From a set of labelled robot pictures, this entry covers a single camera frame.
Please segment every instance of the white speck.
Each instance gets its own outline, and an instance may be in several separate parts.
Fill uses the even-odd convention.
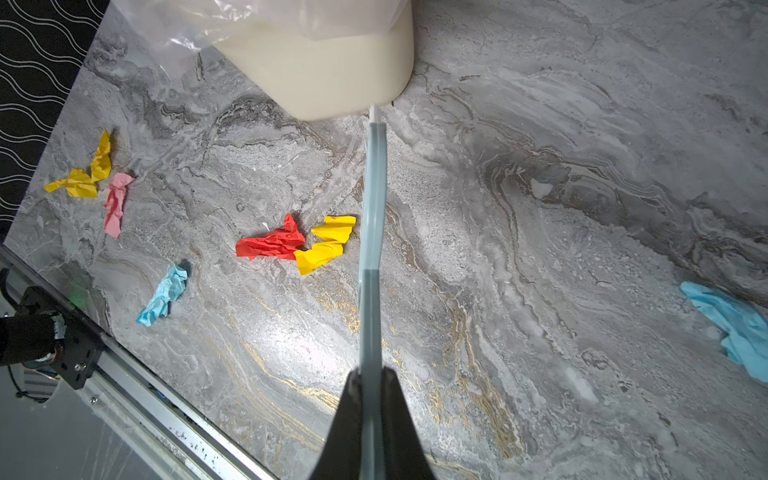
[[[589,382],[579,375],[579,373],[576,371],[575,368],[572,366],[569,366],[565,369],[565,378],[568,379],[568,381],[573,385],[573,387],[576,388],[576,392],[578,392],[579,396],[590,402],[590,403],[597,403],[598,398],[595,396],[594,392],[592,391],[592,386],[589,384]]]
[[[531,179],[531,193],[538,200],[541,200],[542,198],[549,195],[549,192],[551,191],[552,191],[551,184],[542,184],[537,182],[535,178]]]

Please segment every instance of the clear plastic bag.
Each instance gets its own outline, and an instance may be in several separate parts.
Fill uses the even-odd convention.
[[[155,61],[181,76],[194,54],[258,20],[313,40],[388,31],[408,0],[113,0]]]

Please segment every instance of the light blue tissue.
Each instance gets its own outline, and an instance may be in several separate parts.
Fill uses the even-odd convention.
[[[683,282],[680,291],[710,320],[725,330],[720,343],[728,358],[744,365],[761,382],[768,382],[768,323],[749,303],[698,283]]]
[[[187,271],[176,265],[170,266],[165,278],[157,286],[149,305],[139,313],[136,323],[152,326],[158,318],[168,314],[168,302],[176,301],[185,288],[187,288]]]

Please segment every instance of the crumpled paper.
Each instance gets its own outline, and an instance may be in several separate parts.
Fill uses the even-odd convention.
[[[744,365],[753,378],[768,382],[768,323],[760,312],[749,303],[698,283],[683,282],[680,291],[725,331],[720,345],[728,358]]]
[[[186,288],[187,271],[176,265],[170,266],[149,305],[139,313],[136,323],[152,326],[158,318],[168,314],[168,302],[175,302]]]
[[[104,130],[101,133],[94,160],[91,162],[91,174],[88,175],[81,168],[73,168],[69,177],[51,182],[45,186],[45,191],[51,193],[61,187],[67,187],[70,197],[95,198],[98,195],[95,183],[109,177],[109,173],[112,172],[112,163],[109,160],[110,149],[109,134]]]
[[[299,273],[307,275],[332,259],[341,257],[344,253],[343,244],[349,240],[356,221],[355,217],[326,217],[325,225],[314,227],[312,233],[325,241],[315,243],[306,252],[298,250],[294,253]]]
[[[249,257],[251,260],[258,256],[277,257],[284,260],[295,260],[293,255],[296,248],[304,245],[306,239],[299,232],[299,227],[286,214],[285,225],[263,237],[243,238],[235,245],[238,257]]]
[[[123,202],[125,201],[125,186],[134,181],[128,174],[116,174],[109,182],[109,194],[104,208],[107,217],[104,219],[104,231],[112,238],[120,236],[120,220],[123,218]]]

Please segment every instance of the gray marble surface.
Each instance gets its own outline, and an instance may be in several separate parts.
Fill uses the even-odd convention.
[[[440,478],[765,478],[768,389],[677,285],[768,305],[768,8],[417,2],[389,125],[385,362]],[[236,258],[361,211],[366,118],[287,117],[214,50],[164,77],[110,8],[6,240],[281,478],[355,366],[356,232],[300,277]],[[103,127],[124,232],[42,186]],[[135,323],[167,267],[171,315]]]

